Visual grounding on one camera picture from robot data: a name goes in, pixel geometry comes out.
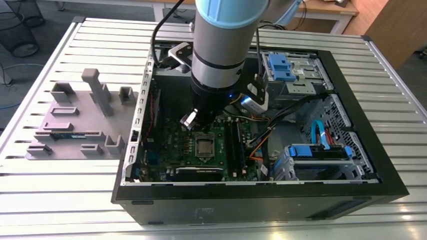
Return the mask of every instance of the blue cable on floor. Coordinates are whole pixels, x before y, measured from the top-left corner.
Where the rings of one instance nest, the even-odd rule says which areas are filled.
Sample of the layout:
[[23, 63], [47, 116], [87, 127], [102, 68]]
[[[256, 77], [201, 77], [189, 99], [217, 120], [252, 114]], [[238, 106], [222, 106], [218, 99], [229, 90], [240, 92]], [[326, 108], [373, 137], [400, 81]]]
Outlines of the blue cable on floor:
[[21, 103], [14, 104], [14, 105], [11, 105], [11, 106], [0, 107], [0, 110], [14, 108], [14, 107], [18, 106], [19, 104], [21, 104]]

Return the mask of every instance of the wire mesh trash bin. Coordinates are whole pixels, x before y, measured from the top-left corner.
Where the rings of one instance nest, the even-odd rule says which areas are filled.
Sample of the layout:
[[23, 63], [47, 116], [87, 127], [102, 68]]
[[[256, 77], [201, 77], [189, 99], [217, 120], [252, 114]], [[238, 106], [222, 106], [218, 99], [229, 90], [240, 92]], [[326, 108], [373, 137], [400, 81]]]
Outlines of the wire mesh trash bin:
[[22, 14], [0, 13], [0, 44], [17, 58], [27, 57], [38, 51], [38, 44], [23, 23]]
[[3, 0], [14, 13], [23, 15], [23, 21], [27, 27], [37, 27], [43, 22], [35, 0]]

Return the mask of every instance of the slatted aluminum table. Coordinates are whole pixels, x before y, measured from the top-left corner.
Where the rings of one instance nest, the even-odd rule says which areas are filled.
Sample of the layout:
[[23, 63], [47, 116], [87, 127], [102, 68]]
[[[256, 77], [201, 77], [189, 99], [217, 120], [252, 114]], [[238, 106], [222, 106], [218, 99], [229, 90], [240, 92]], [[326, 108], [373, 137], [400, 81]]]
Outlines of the slatted aluminum table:
[[[70, 24], [0, 137], [0, 237], [427, 239], [427, 112], [372, 42], [358, 36], [261, 29], [260, 44], [332, 52], [409, 192], [388, 204], [325, 221], [141, 227], [110, 203], [117, 159], [23, 158], [55, 82], [87, 91], [81, 71], [95, 68], [110, 91], [139, 90], [154, 26], [94, 18]], [[157, 38], [190, 41], [189, 26], [166, 23]]]

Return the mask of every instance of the gray carpet floor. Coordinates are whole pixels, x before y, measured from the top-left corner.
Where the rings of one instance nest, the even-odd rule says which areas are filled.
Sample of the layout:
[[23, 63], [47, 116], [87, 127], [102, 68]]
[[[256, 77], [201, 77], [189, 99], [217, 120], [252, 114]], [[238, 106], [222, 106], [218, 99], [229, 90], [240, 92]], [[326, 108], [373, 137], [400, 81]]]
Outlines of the gray carpet floor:
[[[38, 0], [37, 4], [45, 19], [45, 24], [42, 26], [31, 28], [39, 50], [30, 57], [14, 58], [0, 46], [0, 63], [5, 67], [25, 63], [43, 64], [47, 61], [74, 16], [138, 21], [154, 20], [153, 10], [149, 7], [66, 2], [65, 11], [57, 11], [51, 1]], [[6, 6], [0, 0], [0, 12], [6, 12], [5, 9]], [[194, 11], [186, 10], [178, 12], [168, 22], [186, 23], [192, 20], [193, 16]], [[10, 87], [5, 87], [3, 84], [0, 84], [0, 129], [5, 128], [15, 111], [15, 107], [7, 109], [1, 108], [21, 102], [39, 71], [41, 67], [37, 66], [19, 66], [6, 70], [6, 73], [14, 79], [14, 84]], [[398, 69], [397, 73], [414, 96], [418, 98], [420, 103], [427, 107], [427, 95], [424, 95], [427, 92], [427, 60], [420, 60], [413, 55]]]

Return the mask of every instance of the motherboard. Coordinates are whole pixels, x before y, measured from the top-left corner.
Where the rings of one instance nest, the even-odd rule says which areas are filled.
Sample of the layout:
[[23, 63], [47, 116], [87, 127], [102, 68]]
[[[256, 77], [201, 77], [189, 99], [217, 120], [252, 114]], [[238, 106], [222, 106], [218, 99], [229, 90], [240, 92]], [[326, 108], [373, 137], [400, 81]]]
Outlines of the motherboard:
[[142, 182], [256, 181], [248, 160], [250, 124], [238, 118], [216, 119], [205, 131], [188, 131], [177, 119], [165, 119], [155, 144], [138, 155], [134, 174]]

